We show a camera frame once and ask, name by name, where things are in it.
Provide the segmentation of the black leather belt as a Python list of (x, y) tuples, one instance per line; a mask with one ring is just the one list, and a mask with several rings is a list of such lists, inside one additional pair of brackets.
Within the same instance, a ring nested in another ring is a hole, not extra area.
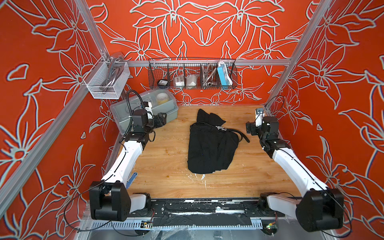
[(249, 138), (241, 131), (239, 130), (236, 130), (236, 129), (228, 129), (228, 128), (224, 128), (222, 126), (216, 126), (216, 125), (210, 125), (208, 123), (205, 123), (205, 122), (196, 122), (196, 123), (193, 123), (192, 125), (190, 125), (190, 129), (192, 128), (192, 126), (209, 126), (209, 127), (212, 127), (214, 129), (217, 129), (218, 131), (226, 131), (226, 132), (232, 132), (232, 133), (235, 133), (237, 135), (240, 136), (240, 140), (239, 142), (241, 142), (243, 139), (247, 142), (247, 143), (250, 143), (251, 141), (249, 140)]

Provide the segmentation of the black trousers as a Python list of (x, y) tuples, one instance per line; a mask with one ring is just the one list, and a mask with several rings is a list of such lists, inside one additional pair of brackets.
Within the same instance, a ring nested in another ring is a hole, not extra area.
[[(198, 110), (196, 122), (222, 126), (226, 123), (214, 113)], [(218, 131), (209, 126), (192, 126), (188, 149), (188, 169), (194, 174), (212, 174), (227, 170), (239, 146), (240, 136), (226, 131)]]

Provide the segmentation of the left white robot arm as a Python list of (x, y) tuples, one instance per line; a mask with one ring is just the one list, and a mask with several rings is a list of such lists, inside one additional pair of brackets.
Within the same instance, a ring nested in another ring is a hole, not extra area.
[(123, 140), (123, 149), (114, 164), (100, 181), (90, 185), (90, 211), (93, 220), (125, 221), (136, 211), (151, 211), (151, 197), (147, 193), (129, 195), (128, 181), (138, 157), (150, 141), (155, 129), (152, 103), (142, 102), (142, 108), (131, 115), (132, 126)]

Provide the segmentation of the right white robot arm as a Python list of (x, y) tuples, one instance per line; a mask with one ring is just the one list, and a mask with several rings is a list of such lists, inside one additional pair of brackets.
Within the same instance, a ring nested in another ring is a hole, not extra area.
[(307, 232), (341, 229), (344, 223), (344, 196), (320, 181), (279, 137), (277, 118), (255, 110), (255, 121), (246, 123), (247, 133), (258, 136), (262, 149), (279, 164), (298, 188), (302, 198), (295, 200), (268, 192), (260, 195), (261, 207), (280, 212), (299, 222)]

